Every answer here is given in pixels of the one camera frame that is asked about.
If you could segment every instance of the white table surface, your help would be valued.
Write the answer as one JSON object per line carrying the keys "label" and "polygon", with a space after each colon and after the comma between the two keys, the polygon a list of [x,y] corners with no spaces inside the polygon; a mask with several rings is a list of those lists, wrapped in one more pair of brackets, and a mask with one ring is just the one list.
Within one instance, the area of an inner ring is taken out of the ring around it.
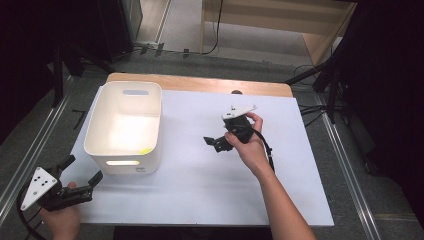
{"label": "white table surface", "polygon": [[[83,223],[116,225],[263,226],[268,218],[256,178],[236,150],[216,153],[231,105],[257,105],[275,171],[311,226],[333,226],[311,146],[295,98],[163,91],[162,159],[149,175],[108,175],[91,202],[80,204]],[[76,160],[61,181],[79,186],[100,168],[84,151],[91,110],[72,150]]]}

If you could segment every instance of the human arm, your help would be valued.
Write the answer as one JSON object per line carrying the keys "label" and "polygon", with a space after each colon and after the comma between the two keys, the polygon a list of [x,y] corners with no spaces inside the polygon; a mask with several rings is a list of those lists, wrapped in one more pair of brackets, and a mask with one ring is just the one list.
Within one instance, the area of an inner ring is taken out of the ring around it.
{"label": "human arm", "polygon": [[[71,182],[68,187],[71,189],[76,188],[76,183]],[[77,239],[81,223],[78,206],[71,206],[52,212],[43,208],[39,214],[50,229],[53,240]]]}
{"label": "human arm", "polygon": [[[246,116],[253,119],[252,127],[260,132],[262,118],[254,113],[247,113]],[[316,239],[271,169],[261,139],[254,134],[248,143],[243,144],[234,134],[226,133],[225,138],[237,149],[240,158],[260,183],[274,240]]]}

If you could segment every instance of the black cable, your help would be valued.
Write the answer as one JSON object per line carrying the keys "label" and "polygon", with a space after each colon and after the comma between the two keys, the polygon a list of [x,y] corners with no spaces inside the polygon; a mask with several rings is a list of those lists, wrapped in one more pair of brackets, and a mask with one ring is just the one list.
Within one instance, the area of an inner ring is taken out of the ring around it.
{"label": "black cable", "polygon": [[212,53],[216,49],[216,47],[218,46],[218,42],[219,42],[219,26],[220,26],[220,23],[221,23],[221,15],[222,15],[222,5],[223,5],[223,3],[224,3],[224,0],[221,0],[221,6],[219,7],[218,22],[217,22],[217,25],[216,25],[216,34],[215,34],[216,41],[215,41],[215,45],[213,46],[213,48],[209,52],[205,52],[205,53],[200,53],[200,52],[180,52],[180,51],[171,51],[171,50],[163,50],[163,49],[162,50],[157,50],[155,48],[149,48],[149,47],[147,47],[147,50],[160,51],[160,52],[165,52],[165,53],[193,54],[193,55],[208,55],[208,54]]}
{"label": "black cable", "polygon": [[[215,19],[215,9],[212,10],[212,18]],[[213,31],[213,35],[215,37],[217,37],[217,32],[215,31],[215,22],[214,21],[212,21],[212,31]]]}
{"label": "black cable", "polygon": [[305,111],[305,112],[302,112],[300,115],[301,116],[305,116],[305,115],[308,115],[308,114],[311,114],[311,113],[314,113],[314,112],[317,112],[317,111],[321,111],[322,109],[315,109],[315,110],[310,110],[310,111]]}
{"label": "black cable", "polygon": [[221,6],[219,7],[219,15],[218,15],[218,23],[216,25],[216,41],[215,41],[215,46],[213,46],[212,50],[210,50],[209,52],[206,53],[202,53],[202,55],[207,55],[211,52],[213,52],[216,48],[216,46],[218,46],[218,41],[219,41],[219,24],[221,23],[221,13],[222,13],[222,5],[224,3],[224,0],[221,0]]}
{"label": "black cable", "polygon": [[252,130],[255,132],[255,134],[262,140],[262,142],[264,143],[264,145],[265,145],[265,150],[266,150],[266,154],[267,154],[267,157],[268,157],[268,162],[269,162],[269,165],[271,166],[271,169],[272,169],[272,171],[273,172],[275,172],[275,169],[274,169],[274,161],[272,160],[272,153],[271,153],[271,151],[272,151],[272,148],[270,148],[269,147],[269,145],[268,145],[268,143],[265,141],[265,138],[264,138],[264,136],[262,136],[262,134],[259,132],[259,131],[257,131],[256,129],[254,129],[254,128],[252,128]]}
{"label": "black cable", "polygon": [[[298,67],[296,67],[295,69],[294,69],[294,71],[293,71],[293,77],[296,77],[296,71],[299,69],[299,68],[301,68],[301,67],[312,67],[312,69],[315,69],[315,67],[314,67],[314,65],[300,65],[300,66],[298,66]],[[302,81],[299,81],[299,83],[300,84],[302,84],[302,85],[306,85],[306,86],[312,86],[311,84],[306,84],[306,83],[303,83]]]}
{"label": "black cable", "polygon": [[308,108],[308,107],[315,107],[315,106],[318,106],[318,105],[308,106],[308,105],[297,104],[297,106]]}
{"label": "black cable", "polygon": [[[34,229],[34,230],[38,229],[38,228],[41,226],[41,224],[42,224],[42,223],[43,223],[43,221],[42,221],[42,220],[38,221],[38,223],[34,226],[34,228],[33,228],[33,229]],[[30,233],[28,233],[24,240],[28,240],[30,237],[31,237],[31,234],[30,234]]]}
{"label": "black cable", "polygon": [[124,54],[121,54],[121,55],[118,55],[118,56],[115,56],[114,57],[114,62],[113,63],[117,63],[117,62],[119,62],[119,61],[121,61],[125,56],[127,56],[127,55],[131,55],[131,54],[133,54],[133,53],[135,53],[135,52],[139,52],[139,51],[141,51],[143,48],[140,48],[140,49],[133,49],[132,51],[130,51],[130,52],[126,52],[126,53],[124,53]]}
{"label": "black cable", "polygon": [[35,217],[37,217],[38,213],[40,213],[42,207],[40,207],[37,212],[34,214],[34,216],[32,216],[27,222],[30,223],[32,220],[34,220]]}
{"label": "black cable", "polygon": [[28,230],[29,234],[31,234],[33,237],[35,237],[37,240],[46,240],[43,236],[41,236],[37,231],[35,231],[30,225],[29,222],[25,219],[25,216],[21,210],[21,204],[22,204],[22,195],[24,194],[25,189],[29,187],[30,181],[25,183],[21,190],[18,193],[18,197],[16,199],[16,208],[18,210],[18,216],[19,219],[21,219],[21,222],[24,224],[25,228]]}
{"label": "black cable", "polygon": [[[318,110],[327,110],[326,105],[315,105],[315,106],[304,106],[304,105],[298,105],[300,107],[304,107],[303,109],[300,109],[301,115],[306,115],[311,112],[315,112]],[[344,106],[334,106],[334,111],[342,111]]]}
{"label": "black cable", "polygon": [[311,123],[315,122],[315,120],[317,120],[322,114],[324,114],[325,112],[321,112],[318,116],[316,116],[314,119],[312,119],[309,123],[305,124],[305,128],[307,126],[309,126]]}

